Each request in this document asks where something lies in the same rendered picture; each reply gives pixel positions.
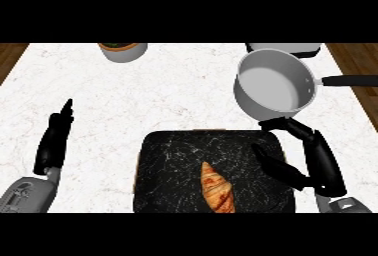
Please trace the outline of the golden brown croissant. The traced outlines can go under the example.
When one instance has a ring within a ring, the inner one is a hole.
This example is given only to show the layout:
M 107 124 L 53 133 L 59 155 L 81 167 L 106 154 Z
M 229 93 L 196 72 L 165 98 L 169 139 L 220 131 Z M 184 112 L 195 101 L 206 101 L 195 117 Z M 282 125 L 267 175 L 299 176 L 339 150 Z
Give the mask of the golden brown croissant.
M 215 213 L 234 213 L 233 187 L 211 165 L 200 165 L 200 190 L 209 209 Z

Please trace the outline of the grey plant pot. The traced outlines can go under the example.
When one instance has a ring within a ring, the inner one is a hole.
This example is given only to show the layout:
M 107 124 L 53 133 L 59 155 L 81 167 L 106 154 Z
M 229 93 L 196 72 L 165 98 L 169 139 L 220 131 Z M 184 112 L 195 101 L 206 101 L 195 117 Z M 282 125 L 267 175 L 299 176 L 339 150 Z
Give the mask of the grey plant pot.
M 146 52 L 146 43 L 118 43 L 110 47 L 106 43 L 99 43 L 99 47 L 106 59 L 115 63 L 134 61 Z

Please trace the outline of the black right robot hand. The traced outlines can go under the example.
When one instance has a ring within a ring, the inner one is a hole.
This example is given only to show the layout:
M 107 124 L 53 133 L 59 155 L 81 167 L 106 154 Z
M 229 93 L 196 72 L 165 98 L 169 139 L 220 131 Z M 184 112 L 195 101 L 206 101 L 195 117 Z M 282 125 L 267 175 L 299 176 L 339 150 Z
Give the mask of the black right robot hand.
M 262 131 L 283 130 L 302 142 L 308 175 L 280 160 L 270 157 L 262 148 L 252 144 L 252 151 L 264 173 L 301 191 L 311 187 L 323 197 L 342 197 L 347 194 L 342 174 L 327 142 L 319 130 L 313 130 L 293 118 L 273 118 L 260 121 Z

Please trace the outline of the black marbled tray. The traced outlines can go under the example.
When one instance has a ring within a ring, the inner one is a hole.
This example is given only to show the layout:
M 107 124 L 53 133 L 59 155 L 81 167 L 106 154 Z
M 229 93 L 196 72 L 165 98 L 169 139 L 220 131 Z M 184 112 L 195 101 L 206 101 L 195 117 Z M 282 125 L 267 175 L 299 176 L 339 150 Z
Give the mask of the black marbled tray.
M 200 165 L 209 164 L 231 184 L 239 213 L 292 213 L 292 188 L 261 170 L 251 146 L 283 158 L 276 136 L 261 130 L 155 131 L 144 137 L 134 185 L 137 213 L 208 213 Z

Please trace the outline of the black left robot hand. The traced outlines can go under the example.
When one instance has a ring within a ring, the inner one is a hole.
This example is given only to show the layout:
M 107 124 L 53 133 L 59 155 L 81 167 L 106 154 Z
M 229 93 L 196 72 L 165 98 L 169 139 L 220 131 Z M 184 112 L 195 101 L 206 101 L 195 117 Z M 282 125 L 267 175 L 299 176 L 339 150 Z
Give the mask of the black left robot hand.
M 59 113 L 51 113 L 35 154 L 34 173 L 44 175 L 44 169 L 60 168 L 65 161 L 66 140 L 73 122 L 72 100 L 68 100 Z

